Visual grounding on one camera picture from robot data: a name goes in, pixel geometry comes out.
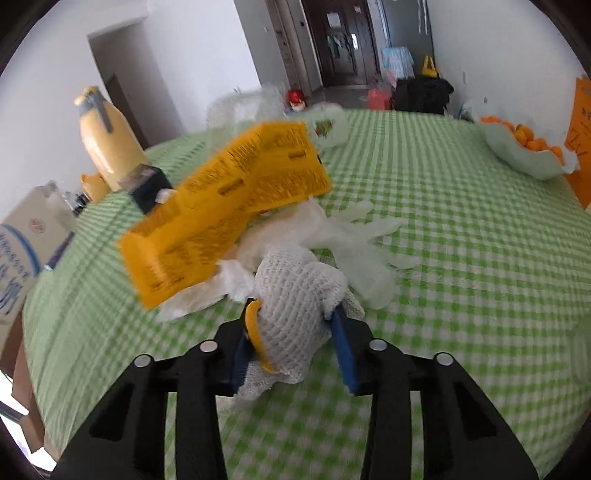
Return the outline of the orange paper bag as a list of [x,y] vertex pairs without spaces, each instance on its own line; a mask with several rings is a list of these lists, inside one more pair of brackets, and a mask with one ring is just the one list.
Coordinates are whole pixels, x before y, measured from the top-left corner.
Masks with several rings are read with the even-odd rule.
[[591,202],[591,81],[587,76],[576,80],[565,147],[576,155],[579,164],[579,167],[567,176],[567,181],[586,210]]

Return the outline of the yellow snack bag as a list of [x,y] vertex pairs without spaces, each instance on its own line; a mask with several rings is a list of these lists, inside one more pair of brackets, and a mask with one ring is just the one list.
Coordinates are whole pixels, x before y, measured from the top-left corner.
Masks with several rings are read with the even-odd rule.
[[153,309],[211,278],[257,215],[331,189],[303,122],[249,128],[121,237],[124,265],[142,305]]

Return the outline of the white milk carton box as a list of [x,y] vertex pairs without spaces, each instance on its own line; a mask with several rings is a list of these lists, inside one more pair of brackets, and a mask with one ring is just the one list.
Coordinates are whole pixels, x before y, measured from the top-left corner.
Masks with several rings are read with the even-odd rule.
[[33,188],[1,221],[1,342],[37,277],[68,239],[76,216],[55,182]]

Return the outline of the white knit glove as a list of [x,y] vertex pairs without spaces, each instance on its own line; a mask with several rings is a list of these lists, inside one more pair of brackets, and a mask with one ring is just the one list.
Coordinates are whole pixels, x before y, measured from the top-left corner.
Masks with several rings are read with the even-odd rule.
[[276,383],[303,382],[331,337],[328,322],[339,306],[353,319],[365,317],[345,274],[298,245],[271,249],[256,270],[254,289],[245,309],[254,359],[238,389],[242,401],[256,400]]

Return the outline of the dark entrance door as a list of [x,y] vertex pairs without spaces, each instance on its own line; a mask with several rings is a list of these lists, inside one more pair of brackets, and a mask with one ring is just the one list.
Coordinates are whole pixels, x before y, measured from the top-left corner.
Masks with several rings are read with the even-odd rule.
[[379,66],[367,2],[305,0],[303,7],[325,88],[369,87]]

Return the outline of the green checked tablecloth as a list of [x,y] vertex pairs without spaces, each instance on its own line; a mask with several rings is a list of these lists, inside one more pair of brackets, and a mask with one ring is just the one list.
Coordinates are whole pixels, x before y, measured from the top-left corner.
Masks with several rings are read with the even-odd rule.
[[[540,475],[584,424],[590,389],[573,379],[575,326],[590,314],[590,216],[563,179],[501,164],[467,122],[351,110],[351,135],[322,154],[331,213],[356,201],[403,227],[381,244],[420,259],[394,277],[394,300],[367,321],[401,350],[447,351],[486,392]],[[141,212],[112,194],[80,215],[72,243],[24,307],[34,395],[55,451],[133,358],[183,354],[242,308],[221,301],[160,323],[139,303],[118,251]]]

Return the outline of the bowl of oranges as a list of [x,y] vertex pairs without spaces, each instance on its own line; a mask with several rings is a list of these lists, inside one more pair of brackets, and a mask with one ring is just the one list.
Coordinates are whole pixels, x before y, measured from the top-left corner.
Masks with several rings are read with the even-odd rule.
[[475,123],[497,157],[520,173],[545,181],[580,169],[575,153],[537,136],[533,127],[497,115],[476,116]]

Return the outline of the black bag on floor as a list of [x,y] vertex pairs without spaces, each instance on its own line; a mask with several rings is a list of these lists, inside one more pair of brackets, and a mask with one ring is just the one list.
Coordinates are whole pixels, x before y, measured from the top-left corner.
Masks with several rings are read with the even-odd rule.
[[394,88],[393,107],[396,111],[443,116],[453,93],[453,86],[443,78],[401,79]]

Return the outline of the dark blue pet supplement box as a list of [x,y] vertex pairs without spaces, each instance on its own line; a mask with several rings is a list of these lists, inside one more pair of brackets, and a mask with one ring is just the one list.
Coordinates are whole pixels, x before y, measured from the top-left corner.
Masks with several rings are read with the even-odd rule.
[[156,206],[156,198],[161,190],[172,188],[161,169],[146,164],[131,170],[119,180],[119,185],[143,214],[148,214]]

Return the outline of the yellow thermos jug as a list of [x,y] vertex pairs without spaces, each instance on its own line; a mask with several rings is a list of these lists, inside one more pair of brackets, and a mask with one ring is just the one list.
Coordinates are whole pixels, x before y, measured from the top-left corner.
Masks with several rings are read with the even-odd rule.
[[74,100],[82,143],[98,172],[114,192],[120,181],[146,163],[146,156],[125,116],[104,98],[97,86]]

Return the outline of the clear plastic packaging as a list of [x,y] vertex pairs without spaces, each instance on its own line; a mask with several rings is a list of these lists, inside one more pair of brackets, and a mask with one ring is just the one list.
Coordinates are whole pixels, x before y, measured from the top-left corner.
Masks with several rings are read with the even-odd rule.
[[269,121],[304,122],[308,136],[318,151],[342,145],[349,140],[349,121],[345,110],[334,103],[321,102],[291,110],[286,104],[287,90],[273,84],[256,90],[232,93],[215,100],[206,115],[207,147],[221,150],[253,125]]

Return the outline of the cardboard box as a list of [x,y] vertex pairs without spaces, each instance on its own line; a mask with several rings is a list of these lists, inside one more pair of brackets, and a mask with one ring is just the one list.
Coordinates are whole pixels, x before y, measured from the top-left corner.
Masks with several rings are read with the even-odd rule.
[[22,313],[17,315],[11,327],[2,324],[1,333],[7,334],[1,345],[1,372],[13,380],[13,397],[28,411],[17,424],[23,429],[26,444],[32,453],[43,448],[57,461],[60,454],[51,445],[46,434],[32,386],[24,347]]

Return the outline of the yellow round tin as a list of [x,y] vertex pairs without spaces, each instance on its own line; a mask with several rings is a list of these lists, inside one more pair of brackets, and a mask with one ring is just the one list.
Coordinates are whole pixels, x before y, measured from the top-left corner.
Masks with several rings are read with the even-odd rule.
[[82,174],[80,182],[83,193],[92,203],[100,202],[111,192],[109,185],[98,172],[91,175]]

